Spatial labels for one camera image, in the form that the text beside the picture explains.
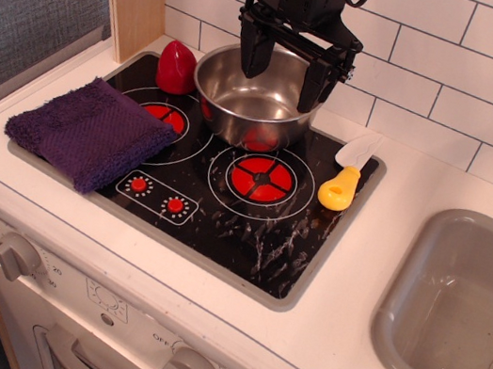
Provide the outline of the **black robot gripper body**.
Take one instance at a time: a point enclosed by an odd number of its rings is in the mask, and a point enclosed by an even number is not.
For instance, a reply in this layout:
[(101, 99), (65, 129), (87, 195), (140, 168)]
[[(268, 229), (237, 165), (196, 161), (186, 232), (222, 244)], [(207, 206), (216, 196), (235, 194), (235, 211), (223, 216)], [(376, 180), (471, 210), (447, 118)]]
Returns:
[(343, 23), (345, 8), (361, 8), (368, 0), (246, 0), (244, 20), (257, 24), (276, 44), (312, 62), (318, 57), (338, 61), (338, 81), (347, 81), (363, 44)]

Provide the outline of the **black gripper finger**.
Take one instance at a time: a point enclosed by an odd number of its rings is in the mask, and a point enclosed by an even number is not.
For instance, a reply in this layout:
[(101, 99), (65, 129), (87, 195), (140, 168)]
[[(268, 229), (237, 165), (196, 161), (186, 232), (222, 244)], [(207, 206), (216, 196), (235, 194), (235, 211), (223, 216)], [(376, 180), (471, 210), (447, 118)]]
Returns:
[(243, 21), (240, 40), (240, 58), (244, 76), (255, 78), (267, 70), (275, 42), (260, 26)]
[(299, 113), (306, 114), (326, 101), (338, 81), (338, 65), (336, 59), (325, 56), (310, 62), (299, 94), (297, 105)]

